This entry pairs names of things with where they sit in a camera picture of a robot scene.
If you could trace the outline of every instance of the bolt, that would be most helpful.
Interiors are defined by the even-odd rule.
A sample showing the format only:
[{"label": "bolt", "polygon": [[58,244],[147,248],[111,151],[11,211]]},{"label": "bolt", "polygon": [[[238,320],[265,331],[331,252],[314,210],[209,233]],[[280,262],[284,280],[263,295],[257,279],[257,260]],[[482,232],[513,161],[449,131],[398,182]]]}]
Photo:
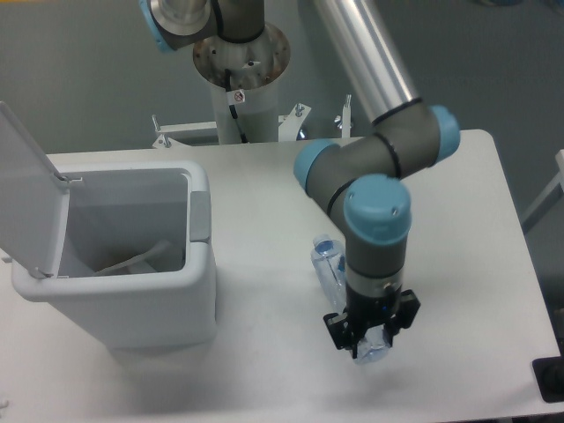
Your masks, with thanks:
[{"label": "bolt", "polygon": [[160,125],[159,125],[159,123],[157,122],[157,116],[156,116],[156,115],[153,115],[153,116],[152,116],[152,124],[153,124],[154,127],[155,127],[155,132],[159,133],[159,132],[160,132]]},{"label": "bolt", "polygon": [[301,117],[301,112],[303,112],[306,108],[303,107],[303,104],[298,103],[296,104],[296,116]]}]

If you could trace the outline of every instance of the gray floor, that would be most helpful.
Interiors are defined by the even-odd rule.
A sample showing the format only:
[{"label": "gray floor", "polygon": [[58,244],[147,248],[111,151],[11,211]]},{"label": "gray floor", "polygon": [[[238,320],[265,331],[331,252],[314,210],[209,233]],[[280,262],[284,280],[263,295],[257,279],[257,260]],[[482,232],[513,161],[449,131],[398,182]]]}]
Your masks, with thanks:
[{"label": "gray floor", "polygon": [[[564,147],[564,16],[546,2],[484,7],[469,0],[378,0],[416,86],[447,105],[465,129],[496,139],[516,209],[522,213],[557,171]],[[335,135],[331,121],[351,91],[310,2],[267,1],[267,18],[292,44],[280,113],[314,108],[311,136]],[[212,119],[191,51],[162,55],[136,0],[0,4],[0,99],[46,152],[146,148],[161,124]],[[353,99],[357,126],[369,132]],[[564,307],[564,205],[528,236],[545,296]]]}]

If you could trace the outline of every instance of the silver metal tube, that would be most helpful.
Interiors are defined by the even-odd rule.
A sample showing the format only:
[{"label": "silver metal tube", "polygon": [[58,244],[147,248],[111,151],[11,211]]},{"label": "silver metal tube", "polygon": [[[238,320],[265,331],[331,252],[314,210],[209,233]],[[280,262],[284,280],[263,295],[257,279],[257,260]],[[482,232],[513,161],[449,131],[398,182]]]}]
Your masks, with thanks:
[{"label": "silver metal tube", "polygon": [[151,0],[155,20],[176,35],[200,31],[210,17],[210,10],[208,0]]},{"label": "silver metal tube", "polygon": [[418,98],[375,0],[315,0],[315,6],[370,120]]}]

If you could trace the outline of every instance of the metal bracket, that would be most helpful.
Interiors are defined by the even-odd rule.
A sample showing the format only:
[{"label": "metal bracket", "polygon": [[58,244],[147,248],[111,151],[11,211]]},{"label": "metal bracket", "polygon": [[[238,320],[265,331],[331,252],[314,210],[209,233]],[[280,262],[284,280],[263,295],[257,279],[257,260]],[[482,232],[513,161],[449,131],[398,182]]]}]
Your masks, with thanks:
[{"label": "metal bracket", "polygon": [[296,104],[292,112],[278,127],[278,141],[280,143],[296,141],[309,112],[311,112],[310,106],[301,103]]},{"label": "metal bracket", "polygon": [[523,213],[521,228],[524,234],[527,234],[562,198],[564,195],[564,189],[562,188],[563,183],[562,174],[559,172],[548,182],[525,213]]},{"label": "metal bracket", "polygon": [[82,182],[82,178],[70,178],[69,176],[65,176],[64,174],[53,174],[55,182],[61,189],[68,189],[69,185],[74,182]]},{"label": "metal bracket", "polygon": [[[311,111],[311,107],[298,103],[289,115],[278,117],[278,141],[296,141],[301,133],[302,125]],[[215,137],[218,135],[218,127],[215,122],[183,123],[180,125],[160,126],[157,116],[152,116],[152,124],[157,134],[157,139],[152,144],[153,148],[186,147],[189,145],[179,143],[173,137]]]},{"label": "metal bracket", "polygon": [[351,94],[346,95],[345,104],[343,106],[343,129],[341,130],[342,138],[351,137]]},{"label": "metal bracket", "polygon": [[37,267],[35,269],[31,269],[28,272],[33,278],[36,278],[36,279],[47,279],[47,278],[53,277],[53,274],[40,271]]}]

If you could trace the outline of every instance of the white table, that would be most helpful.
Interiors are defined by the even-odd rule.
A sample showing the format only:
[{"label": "white table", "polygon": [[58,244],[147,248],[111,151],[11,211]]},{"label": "white table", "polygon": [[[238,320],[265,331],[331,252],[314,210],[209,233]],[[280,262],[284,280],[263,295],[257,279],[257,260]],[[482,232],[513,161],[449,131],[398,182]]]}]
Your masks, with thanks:
[{"label": "white table", "polygon": [[406,180],[404,287],[422,306],[383,361],[358,367],[323,325],[330,312],[311,240],[338,231],[292,174],[301,145],[233,145],[52,156],[56,164],[185,160],[210,177],[219,269],[208,345],[110,352],[45,304],[21,299],[0,263],[0,412],[6,421],[483,419],[559,412],[531,361],[558,355],[494,142]]}]

